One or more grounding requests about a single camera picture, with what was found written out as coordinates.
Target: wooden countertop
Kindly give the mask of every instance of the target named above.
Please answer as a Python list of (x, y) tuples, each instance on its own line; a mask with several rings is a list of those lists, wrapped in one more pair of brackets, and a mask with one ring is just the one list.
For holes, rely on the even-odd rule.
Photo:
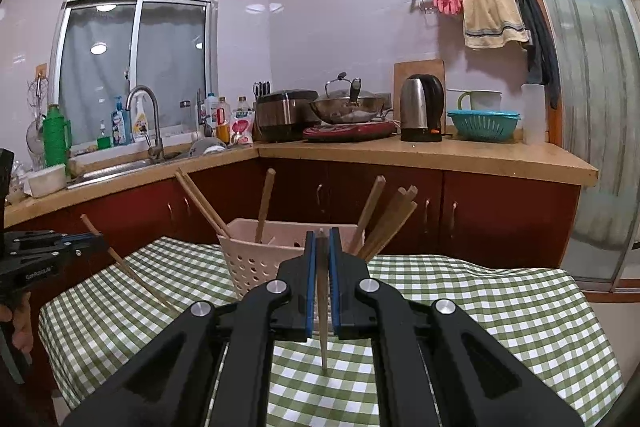
[(525, 146), (522, 142), (489, 144), (444, 138), (432, 144), (401, 142), (399, 136), (357, 144), (289, 142), (260, 144), (260, 156), (329, 162), (377, 163), (494, 174), (571, 185), (593, 186), (598, 170), (553, 144)]
[(598, 170), (577, 156), (553, 146), (484, 144), (446, 138), (439, 144), (410, 144), (399, 137), (359, 144), (255, 144), (252, 147), (147, 167), (109, 181), (63, 190), (44, 198), (11, 205), (4, 211), (4, 226), (11, 227), (59, 209), (109, 194), (169, 179), (178, 167), (197, 172), (252, 158), (290, 158), (328, 162), (368, 163), (440, 169), (593, 186)]

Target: electric kettle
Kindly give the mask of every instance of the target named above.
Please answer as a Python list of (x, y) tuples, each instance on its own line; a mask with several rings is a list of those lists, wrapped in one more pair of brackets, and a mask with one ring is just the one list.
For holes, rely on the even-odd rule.
[(433, 75), (412, 75), (400, 91), (400, 139), (403, 142), (441, 142), (444, 90)]

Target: pink plastic basket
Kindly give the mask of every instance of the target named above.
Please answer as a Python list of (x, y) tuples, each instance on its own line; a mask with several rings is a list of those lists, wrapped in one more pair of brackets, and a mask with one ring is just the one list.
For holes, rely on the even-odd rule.
[(228, 224), (234, 239), (218, 236), (238, 298), (255, 286), (275, 279), (282, 261), (302, 255), (308, 230), (328, 232), (332, 227), (338, 227), (342, 244), (349, 245), (357, 229), (356, 225), (265, 221), (263, 244), (260, 244), (254, 243), (257, 224), (257, 219), (239, 217)]

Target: window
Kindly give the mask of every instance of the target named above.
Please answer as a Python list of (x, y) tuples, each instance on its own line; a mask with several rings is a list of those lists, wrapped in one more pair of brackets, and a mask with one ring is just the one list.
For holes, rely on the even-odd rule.
[[(71, 120), (73, 144), (95, 141), (101, 121), (109, 129), (116, 97), (124, 103), (136, 84), (156, 94), (163, 135), (193, 131), (196, 93), (214, 87), (216, 11), (217, 0), (66, 0), (52, 60), (52, 100)], [(193, 108), (186, 129), (182, 100)], [(147, 98), (145, 112), (154, 134)]]

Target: green thermos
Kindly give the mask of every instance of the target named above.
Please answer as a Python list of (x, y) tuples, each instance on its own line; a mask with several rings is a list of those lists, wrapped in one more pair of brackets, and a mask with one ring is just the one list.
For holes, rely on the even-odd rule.
[(49, 104), (47, 117), (42, 123), (44, 160), (47, 167), (66, 164), (71, 149), (71, 121), (65, 120), (57, 104)]

